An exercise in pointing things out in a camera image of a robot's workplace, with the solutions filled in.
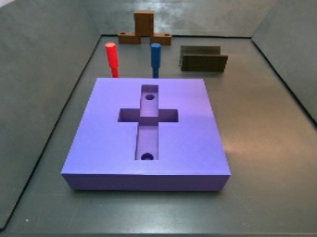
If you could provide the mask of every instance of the cross-shaped hole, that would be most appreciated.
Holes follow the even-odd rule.
[[[159,109],[159,86],[142,86],[141,109],[122,108],[119,122],[138,122],[137,160],[159,159],[159,123],[178,122],[177,109]]]

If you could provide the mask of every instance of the brown wooden block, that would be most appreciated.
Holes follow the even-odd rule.
[[[173,35],[170,33],[154,33],[150,37],[150,44],[159,43],[162,45],[171,45]]]
[[[153,36],[154,34],[154,11],[137,10],[134,12],[135,34]]]
[[[135,35],[135,32],[120,32],[118,34],[119,44],[141,44],[142,37]]]

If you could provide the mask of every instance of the purple block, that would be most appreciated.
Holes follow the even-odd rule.
[[[76,190],[222,190],[230,169],[203,80],[98,79],[62,175]]]

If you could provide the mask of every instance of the red peg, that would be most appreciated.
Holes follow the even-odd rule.
[[[106,44],[106,51],[108,56],[108,66],[112,72],[112,78],[119,78],[119,62],[118,62],[118,55],[116,55],[116,45],[115,43]]]

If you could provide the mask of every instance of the gray wall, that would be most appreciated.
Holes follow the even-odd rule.
[[[155,10],[155,32],[252,37],[276,0],[82,0],[99,31],[134,31],[134,10]]]
[[[253,41],[317,121],[317,1],[280,0]]]
[[[1,229],[100,34],[78,0],[13,1],[0,32]]]

